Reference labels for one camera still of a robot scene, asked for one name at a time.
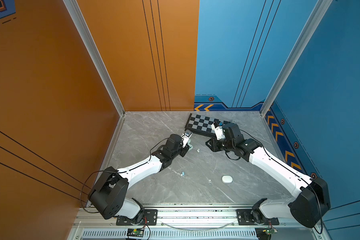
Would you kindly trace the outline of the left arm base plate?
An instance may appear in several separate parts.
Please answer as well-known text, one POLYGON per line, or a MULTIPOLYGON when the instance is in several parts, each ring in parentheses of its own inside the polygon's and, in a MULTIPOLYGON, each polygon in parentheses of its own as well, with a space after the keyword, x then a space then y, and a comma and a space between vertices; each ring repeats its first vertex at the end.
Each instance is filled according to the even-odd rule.
POLYGON ((118 216, 117 226, 155 226, 157 224, 158 210, 148 209, 139 211, 136 217, 129 219, 127 217, 118 216))

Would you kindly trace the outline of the white earbud case front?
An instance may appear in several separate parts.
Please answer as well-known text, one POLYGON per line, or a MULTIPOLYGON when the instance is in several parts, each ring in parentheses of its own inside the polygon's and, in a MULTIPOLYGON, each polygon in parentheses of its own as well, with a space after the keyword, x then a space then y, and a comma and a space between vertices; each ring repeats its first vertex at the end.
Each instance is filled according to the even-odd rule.
POLYGON ((225 183, 225 184, 232 183, 233 178, 231 176, 224 175, 224 176, 222 176, 222 182, 225 183))

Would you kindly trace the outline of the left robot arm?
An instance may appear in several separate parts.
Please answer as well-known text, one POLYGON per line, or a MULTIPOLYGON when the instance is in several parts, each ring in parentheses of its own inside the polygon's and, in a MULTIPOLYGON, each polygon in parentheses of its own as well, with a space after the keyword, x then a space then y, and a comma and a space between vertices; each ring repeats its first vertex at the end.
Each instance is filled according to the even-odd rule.
POLYGON ((156 151, 150 151, 149 157, 126 168, 108 167, 88 194, 88 200, 105 220, 113 217, 125 217, 139 224, 144 219, 145 208, 136 199, 126 198, 127 191, 139 181, 159 173, 169 167, 177 156, 184 157, 190 146, 191 131, 166 138, 164 145, 156 145, 156 151))

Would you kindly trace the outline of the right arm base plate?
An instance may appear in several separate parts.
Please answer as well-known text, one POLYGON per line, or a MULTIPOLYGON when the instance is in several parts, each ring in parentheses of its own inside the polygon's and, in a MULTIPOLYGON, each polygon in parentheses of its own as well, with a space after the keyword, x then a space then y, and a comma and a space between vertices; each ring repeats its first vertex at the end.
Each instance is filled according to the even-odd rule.
POLYGON ((254 225, 275 225, 280 224, 278 218, 267 219, 260 211, 252 209, 238 209, 236 210, 237 219, 240 226, 254 226, 254 225))

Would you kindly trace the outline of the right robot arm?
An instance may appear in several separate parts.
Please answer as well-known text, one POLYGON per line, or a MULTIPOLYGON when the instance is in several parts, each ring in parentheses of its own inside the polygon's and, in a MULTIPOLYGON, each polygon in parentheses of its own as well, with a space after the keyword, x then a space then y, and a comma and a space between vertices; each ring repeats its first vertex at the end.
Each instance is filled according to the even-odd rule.
POLYGON ((211 125, 215 137, 206 142, 213 152, 233 152, 239 160, 262 169, 278 181, 291 197, 281 200, 267 198, 257 201, 251 210, 251 221, 264 225, 270 219, 294 219, 307 228, 322 222, 331 208, 329 187, 325 180, 305 175, 269 153, 263 144, 253 137, 245 139, 235 123, 211 125))

